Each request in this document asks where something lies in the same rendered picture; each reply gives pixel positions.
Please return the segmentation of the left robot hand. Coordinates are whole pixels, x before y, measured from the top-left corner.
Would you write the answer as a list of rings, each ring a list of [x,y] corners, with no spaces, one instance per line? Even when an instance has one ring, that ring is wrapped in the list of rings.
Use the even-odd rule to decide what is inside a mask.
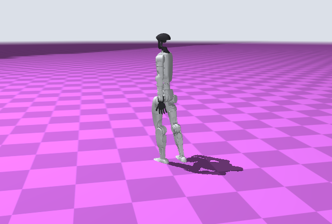
[[[157,108],[156,108],[156,111],[157,111],[157,109],[159,109],[159,114],[160,114],[160,110],[161,110],[161,114],[165,114],[165,112],[167,113],[167,110],[166,110],[166,106],[165,106],[165,104],[164,104],[164,97],[163,97],[163,101],[159,101],[158,100],[158,106],[157,106]],[[162,113],[162,109],[163,109],[163,113]],[[164,112],[164,109],[165,109],[165,112]]]

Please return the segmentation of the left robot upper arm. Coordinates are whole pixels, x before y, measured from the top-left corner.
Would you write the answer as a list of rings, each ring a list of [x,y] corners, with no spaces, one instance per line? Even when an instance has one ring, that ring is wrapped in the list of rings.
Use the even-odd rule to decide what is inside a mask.
[[[158,76],[162,77],[162,80],[163,80],[164,61],[165,61],[164,54],[160,54],[160,55],[156,56],[157,72],[158,72]],[[156,79],[156,77],[155,77],[155,79]]]

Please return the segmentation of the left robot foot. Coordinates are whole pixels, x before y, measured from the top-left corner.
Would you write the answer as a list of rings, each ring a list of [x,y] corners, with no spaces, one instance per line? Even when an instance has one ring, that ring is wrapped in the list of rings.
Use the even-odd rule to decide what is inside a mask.
[[[168,161],[167,158],[164,158],[163,160],[160,159],[160,158],[154,158],[154,160],[155,160],[155,161],[158,161],[158,162],[161,162],[161,163],[164,163],[164,164],[168,164],[168,163],[169,163],[169,161]]]

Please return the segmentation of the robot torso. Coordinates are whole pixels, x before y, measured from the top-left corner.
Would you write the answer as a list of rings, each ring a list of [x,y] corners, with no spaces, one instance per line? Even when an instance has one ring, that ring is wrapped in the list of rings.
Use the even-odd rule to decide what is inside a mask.
[[[164,64],[163,64],[163,95],[166,96],[166,102],[173,100],[173,90],[170,89],[170,85],[168,82],[172,81],[172,74],[173,74],[173,56],[170,53],[165,53],[161,51],[158,55],[164,54]],[[157,64],[156,64],[157,68]],[[158,72],[157,72],[158,75]]]

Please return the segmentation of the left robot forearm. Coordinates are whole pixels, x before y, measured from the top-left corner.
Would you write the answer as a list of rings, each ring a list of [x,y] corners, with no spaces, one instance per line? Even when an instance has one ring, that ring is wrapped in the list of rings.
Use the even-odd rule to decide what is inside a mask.
[[[156,86],[157,86],[157,90],[158,90],[158,92],[157,92],[158,100],[163,101],[163,86],[164,86],[164,84],[163,84],[162,77],[157,76],[156,77],[156,82],[157,82]]]

